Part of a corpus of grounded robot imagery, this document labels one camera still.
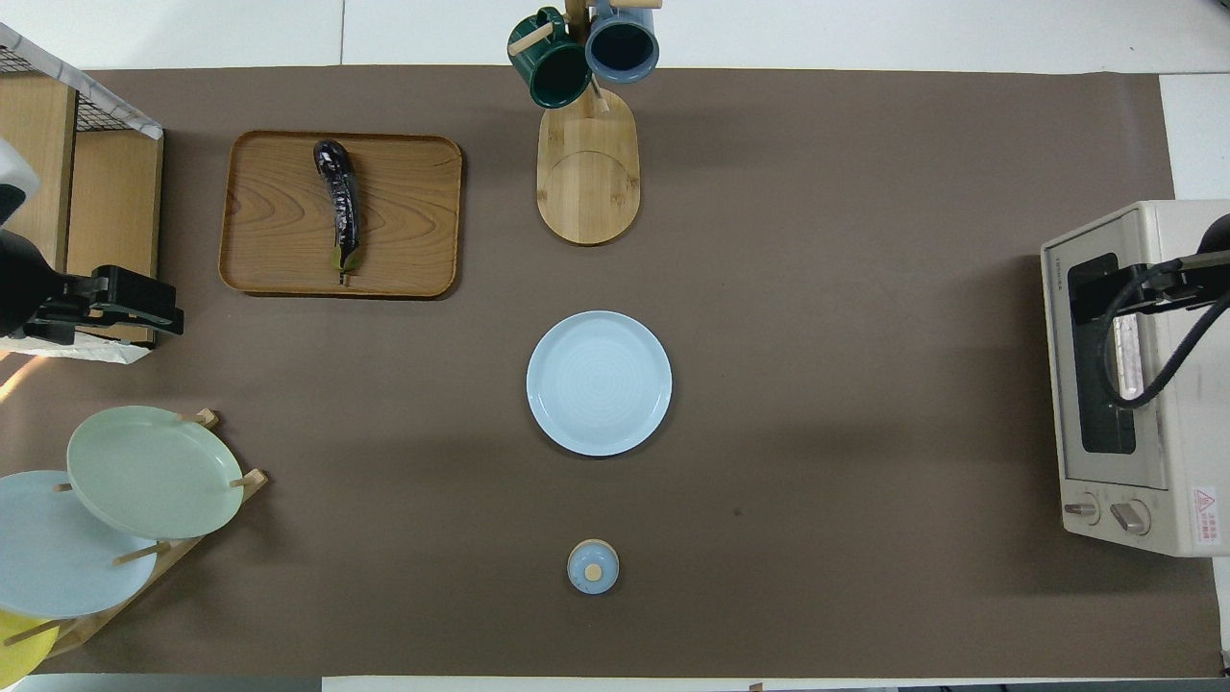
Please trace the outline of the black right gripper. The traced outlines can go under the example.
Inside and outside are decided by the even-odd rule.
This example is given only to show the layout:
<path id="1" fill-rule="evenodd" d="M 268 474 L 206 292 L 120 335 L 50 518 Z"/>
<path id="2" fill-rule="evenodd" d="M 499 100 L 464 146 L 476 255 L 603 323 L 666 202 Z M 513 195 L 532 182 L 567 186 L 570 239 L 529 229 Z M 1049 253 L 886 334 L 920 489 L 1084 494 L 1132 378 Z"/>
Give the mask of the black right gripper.
<path id="1" fill-rule="evenodd" d="M 1224 294 L 1229 288 L 1229 214 L 1212 222 L 1194 254 L 1157 263 L 1134 263 L 1116 272 L 1119 286 L 1119 313 L 1157 313 L 1184 309 L 1187 295 Z M 1157 277 L 1171 273 L 1168 293 L 1149 285 Z"/>

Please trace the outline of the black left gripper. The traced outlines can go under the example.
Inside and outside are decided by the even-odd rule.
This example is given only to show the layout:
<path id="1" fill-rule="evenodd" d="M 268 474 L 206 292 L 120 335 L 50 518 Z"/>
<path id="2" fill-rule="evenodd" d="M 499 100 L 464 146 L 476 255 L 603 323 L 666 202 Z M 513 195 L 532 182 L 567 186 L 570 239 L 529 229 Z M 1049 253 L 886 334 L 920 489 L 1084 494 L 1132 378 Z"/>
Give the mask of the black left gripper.
<path id="1" fill-rule="evenodd" d="M 97 280 L 105 286 L 97 290 Z M 96 297 L 97 327 L 138 327 L 164 334 L 184 334 L 184 311 L 176 306 L 176 289 L 165 281 L 100 265 L 95 277 L 53 270 L 26 237 L 1 234 L 1 336 L 34 338 L 73 345 L 77 324 L 86 324 Z M 153 312 L 123 307 L 164 307 Z"/>

